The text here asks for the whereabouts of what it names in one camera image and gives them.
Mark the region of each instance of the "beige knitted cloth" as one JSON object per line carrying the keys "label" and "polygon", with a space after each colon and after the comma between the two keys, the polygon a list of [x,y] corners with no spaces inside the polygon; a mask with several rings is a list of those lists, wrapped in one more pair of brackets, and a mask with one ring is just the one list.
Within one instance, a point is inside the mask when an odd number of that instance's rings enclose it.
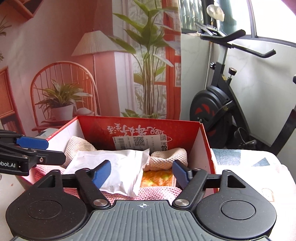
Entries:
{"label": "beige knitted cloth", "polygon": [[185,166],[188,166],[186,150],[183,148],[174,148],[167,151],[155,151],[151,154],[143,170],[144,172],[168,170],[172,168],[174,160],[179,160]]}
{"label": "beige knitted cloth", "polygon": [[[67,168],[78,151],[96,151],[96,149],[85,139],[76,136],[71,137],[65,150],[66,162],[62,165],[63,168]],[[173,161],[176,159],[187,166],[186,150],[174,148],[168,151],[155,151],[146,163],[144,171],[168,170],[172,168]]]}

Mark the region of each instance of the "bike handlebar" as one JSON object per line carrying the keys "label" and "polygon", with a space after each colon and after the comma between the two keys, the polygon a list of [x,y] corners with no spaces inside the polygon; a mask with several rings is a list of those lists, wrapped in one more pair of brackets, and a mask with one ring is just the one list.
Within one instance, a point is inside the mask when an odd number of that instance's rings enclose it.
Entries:
{"label": "bike handlebar", "polygon": [[246,32],[242,29],[235,31],[232,34],[226,35],[226,36],[214,36],[214,35],[208,35],[208,34],[202,34],[200,36],[201,39],[211,41],[217,44],[223,44],[230,41],[233,41],[235,39],[238,39],[240,37],[243,37],[246,35]]}
{"label": "bike handlebar", "polygon": [[201,23],[195,23],[195,24],[203,32],[203,34],[200,35],[200,38],[203,40],[211,41],[213,43],[220,44],[220,45],[223,45],[228,48],[236,48],[236,49],[242,50],[244,52],[258,56],[260,58],[269,58],[269,57],[276,54],[276,51],[274,49],[263,54],[263,53],[259,53],[254,50],[248,49],[246,47],[243,47],[241,45],[229,43],[235,39],[238,39],[238,38],[246,35],[246,32],[242,29],[235,31],[234,33],[225,35],[223,32],[221,32],[220,30],[218,30],[214,26],[205,25],[205,24],[201,24]]}
{"label": "bike handlebar", "polygon": [[273,55],[276,54],[276,51],[274,49],[273,50],[270,50],[269,52],[263,54],[263,53],[256,52],[254,50],[248,49],[246,47],[243,47],[241,45],[237,45],[237,44],[234,44],[234,43],[231,43],[231,45],[233,46],[233,48],[236,48],[236,49],[245,51],[247,53],[253,54],[253,55],[258,56],[260,58],[269,58],[269,57],[271,57],[271,56],[273,56]]}

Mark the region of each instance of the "printed backdrop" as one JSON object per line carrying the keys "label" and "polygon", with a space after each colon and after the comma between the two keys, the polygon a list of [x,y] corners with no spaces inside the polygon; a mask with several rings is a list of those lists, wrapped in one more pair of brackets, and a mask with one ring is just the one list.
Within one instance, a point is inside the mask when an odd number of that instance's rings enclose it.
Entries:
{"label": "printed backdrop", "polygon": [[6,0],[0,22],[0,129],[179,119],[178,0]]}

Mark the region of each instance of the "lampshade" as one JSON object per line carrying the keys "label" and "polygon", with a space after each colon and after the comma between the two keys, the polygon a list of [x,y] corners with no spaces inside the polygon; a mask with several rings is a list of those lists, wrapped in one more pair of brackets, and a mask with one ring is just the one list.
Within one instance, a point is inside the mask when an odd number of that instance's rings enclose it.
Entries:
{"label": "lampshade", "polygon": [[101,31],[85,33],[72,56],[122,50]]}

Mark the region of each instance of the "red cardboard box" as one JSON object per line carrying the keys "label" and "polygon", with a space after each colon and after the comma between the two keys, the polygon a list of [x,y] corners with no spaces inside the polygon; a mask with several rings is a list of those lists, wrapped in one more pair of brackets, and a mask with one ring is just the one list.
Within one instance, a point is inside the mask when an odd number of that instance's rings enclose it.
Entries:
{"label": "red cardboard box", "polygon": [[[188,166],[200,168],[215,174],[210,147],[203,125],[199,122],[180,120],[161,120],[125,117],[78,116],[52,134],[47,140],[48,150],[65,151],[72,136],[81,137],[96,149],[116,150],[115,139],[145,136],[157,138],[166,135],[163,148],[184,148],[187,151]],[[35,183],[34,168],[28,177],[23,177],[31,184]],[[207,190],[206,195],[214,192]]]}

